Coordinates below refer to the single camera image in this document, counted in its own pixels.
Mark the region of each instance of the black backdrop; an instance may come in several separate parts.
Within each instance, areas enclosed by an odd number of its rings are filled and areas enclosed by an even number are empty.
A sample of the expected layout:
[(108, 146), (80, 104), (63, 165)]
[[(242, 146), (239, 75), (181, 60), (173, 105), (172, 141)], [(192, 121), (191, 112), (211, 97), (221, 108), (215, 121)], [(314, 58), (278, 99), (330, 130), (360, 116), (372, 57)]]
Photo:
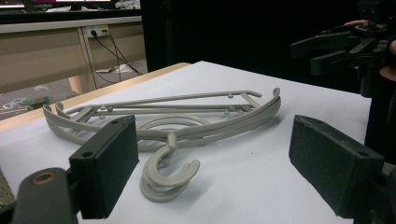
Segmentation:
[(318, 55), (290, 57), (290, 44), (359, 19), (356, 0), (142, 0), (141, 4), (149, 71), (207, 61), (341, 91), (360, 90), (355, 69), (312, 76), (309, 60)]

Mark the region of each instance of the cable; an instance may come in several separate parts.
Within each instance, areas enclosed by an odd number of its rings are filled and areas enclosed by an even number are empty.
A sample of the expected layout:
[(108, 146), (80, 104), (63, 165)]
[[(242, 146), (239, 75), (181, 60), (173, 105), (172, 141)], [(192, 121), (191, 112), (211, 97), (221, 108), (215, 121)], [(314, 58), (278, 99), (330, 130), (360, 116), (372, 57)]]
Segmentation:
[[(123, 56), (123, 54), (120, 51), (120, 49), (117, 47), (116, 42), (115, 42), (115, 40), (113, 38), (113, 35), (108, 30), (106, 30), (105, 32), (107, 33), (107, 36), (110, 38), (111, 42), (113, 42), (113, 45), (114, 45), (114, 47), (116, 49), (116, 52), (118, 51), (120, 53), (120, 55), (122, 56), (123, 60), (128, 62), (128, 60)], [(130, 63), (127, 63), (127, 66), (130, 67), (132, 70), (134, 70), (137, 73), (138, 76), (142, 75), (142, 73), (140, 73), (135, 68), (133, 68)]]
[(129, 68), (131, 68), (132, 70), (134, 70), (138, 76), (142, 75), (141, 72), (139, 72), (138, 70), (136, 70), (135, 68), (133, 68), (133, 67), (127, 62), (127, 60), (125, 59), (125, 57), (122, 55), (120, 49), (117, 47), (116, 43), (113, 41), (114, 39), (112, 38), (111, 34), (108, 35), (108, 36), (109, 36), (110, 40), (113, 39), (112, 42), (113, 42), (113, 45), (114, 45), (114, 47), (115, 47), (115, 49), (116, 49), (116, 52), (119, 52), (119, 53), (121, 54), (121, 56), (122, 56), (123, 59), (121, 59), (121, 58), (118, 56), (118, 54), (114, 53), (111, 49), (109, 49), (108, 47), (106, 47), (106, 46), (98, 39), (97, 34), (96, 34), (95, 31), (92, 31), (91, 34), (93, 35), (93, 37), (95, 38), (95, 40), (96, 40), (100, 45), (102, 45), (102, 47), (104, 47), (105, 49), (107, 49), (107, 50), (108, 50), (111, 54), (113, 54), (118, 60), (122, 61), (122, 62), (125, 63), (125, 65), (127, 65)]
[(105, 79), (104, 77), (102, 77), (98, 72), (96, 72), (96, 75), (98, 75), (101, 79), (103, 79), (104, 81), (108, 82), (108, 83), (112, 83), (112, 84), (116, 84), (118, 82), (113, 82), (113, 81), (109, 81), (107, 79)]
[[(86, 43), (86, 40), (85, 40), (86, 38), (83, 38), (83, 40), (84, 40), (84, 47), (85, 47), (85, 50), (88, 52), (88, 48), (87, 48), (87, 43)], [(92, 62), (91, 62), (91, 57), (90, 57), (90, 54), (87, 54), (88, 55), (88, 62), (89, 62), (89, 64), (90, 64), (90, 68), (91, 68), (91, 72), (92, 72), (92, 75), (93, 75), (93, 67), (92, 67)], [(96, 84), (96, 80), (95, 80), (95, 77), (92, 77), (93, 78), (93, 84), (95, 85), (95, 88), (96, 89), (98, 89), (98, 85)]]
[(116, 51), (117, 65), (119, 66), (119, 82), (121, 82), (120, 57), (119, 57), (119, 54), (117, 53), (117, 47), (116, 47), (116, 44), (114, 43), (114, 40), (111, 39), (111, 42), (113, 42), (114, 50)]

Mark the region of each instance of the hand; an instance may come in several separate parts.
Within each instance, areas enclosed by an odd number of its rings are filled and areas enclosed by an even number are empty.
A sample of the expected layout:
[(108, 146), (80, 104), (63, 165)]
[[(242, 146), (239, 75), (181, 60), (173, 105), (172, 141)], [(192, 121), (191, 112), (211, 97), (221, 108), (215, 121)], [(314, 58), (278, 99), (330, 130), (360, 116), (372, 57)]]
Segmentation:
[[(389, 45), (389, 52), (396, 55), (396, 40)], [(396, 81), (396, 65), (386, 65), (379, 69), (379, 74), (389, 80)]]
[[(344, 25), (358, 24), (361, 22), (366, 22), (366, 20), (349, 21), (349, 22), (346, 22)], [(390, 43), (389, 52), (396, 55), (396, 40), (394, 40)], [(396, 81), (396, 64), (395, 65), (386, 65), (386, 66), (380, 68), (379, 74), (382, 77), (385, 77), (389, 80)]]

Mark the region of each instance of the black cable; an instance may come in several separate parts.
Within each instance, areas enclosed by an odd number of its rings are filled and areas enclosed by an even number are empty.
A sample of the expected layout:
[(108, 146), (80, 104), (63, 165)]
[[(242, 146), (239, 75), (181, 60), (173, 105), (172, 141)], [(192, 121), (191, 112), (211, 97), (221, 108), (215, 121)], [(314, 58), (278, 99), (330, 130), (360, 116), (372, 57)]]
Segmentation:
[[(125, 63), (129, 68), (131, 68), (132, 70), (134, 70), (136, 72), (136, 74), (138, 76), (142, 75), (142, 73), (140, 73), (139, 71), (137, 71), (135, 68), (133, 68), (126, 60), (121, 59), (117, 54), (115, 54), (111, 49), (109, 49), (108, 47), (106, 47), (97, 37), (97, 35), (94, 35), (96, 41), (102, 45), (102, 47), (104, 47), (105, 49), (107, 49), (111, 54), (113, 54), (114, 56), (116, 56), (120, 61), (122, 61), (123, 63)], [(115, 43), (113, 43), (115, 45), (116, 51), (118, 51), (121, 55), (122, 53), (120, 52), (120, 49), (117, 47), (117, 45)]]
[(112, 84), (116, 84), (118, 82), (113, 82), (113, 81), (109, 81), (107, 79), (105, 79), (104, 77), (102, 77), (98, 72), (96, 72), (96, 75), (98, 75), (101, 79), (103, 79), (104, 81), (108, 82), (108, 83), (112, 83)]
[[(128, 62), (128, 60), (125, 58), (125, 56), (123, 56), (123, 54), (122, 54), (121, 50), (119, 49), (119, 47), (117, 47), (116, 42), (115, 42), (115, 40), (113, 38), (113, 35), (108, 30), (106, 30), (105, 32), (107, 33), (107, 36), (110, 38), (111, 42), (113, 42), (113, 45), (116, 48), (116, 51), (118, 51), (120, 53), (120, 55), (122, 56), (123, 60)], [(132, 67), (130, 63), (127, 63), (127, 66), (130, 67), (132, 70), (134, 70), (137, 73), (138, 76), (142, 75), (142, 73), (139, 72), (134, 67)]]
[(121, 82), (120, 57), (119, 54), (117, 53), (117, 47), (116, 47), (116, 43), (114, 42), (114, 39), (111, 38), (110, 40), (111, 42), (113, 42), (114, 50), (116, 51), (117, 65), (119, 66), (119, 82)]

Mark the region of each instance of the wooden desk edge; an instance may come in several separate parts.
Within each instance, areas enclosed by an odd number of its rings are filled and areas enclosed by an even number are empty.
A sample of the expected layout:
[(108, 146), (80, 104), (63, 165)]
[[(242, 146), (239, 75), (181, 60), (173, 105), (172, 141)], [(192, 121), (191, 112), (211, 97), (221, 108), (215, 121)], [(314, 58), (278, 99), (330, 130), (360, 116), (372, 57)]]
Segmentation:
[[(81, 94), (79, 96), (64, 100), (64, 101), (62, 101), (62, 103), (64, 104), (64, 108), (69, 108), (74, 105), (80, 105), (84, 102), (90, 101), (97, 97), (109, 94), (114, 91), (123, 90), (125, 88), (131, 87), (133, 85), (150, 80), (155, 77), (160, 77), (162, 75), (176, 71), (177, 69), (186, 67), (188, 65), (190, 65), (190, 64), (189, 63), (176, 63), (174, 65), (170, 65), (165, 68), (147, 73), (140, 77), (134, 77), (134, 78), (122, 81), (120, 83), (104, 87), (104, 88), (96, 90), (96, 91), (90, 91), (90, 92)], [(0, 133), (4, 132), (6, 130), (9, 130), (9, 129), (16, 128), (18, 126), (21, 126), (27, 122), (31, 122), (36, 119), (41, 119), (43, 117), (44, 117), (43, 110), (37, 109), (37, 110), (29, 111), (27, 113), (24, 113), (24, 114), (21, 114), (21, 115), (18, 115), (18, 116), (9, 118), (9, 119), (0, 120)]]

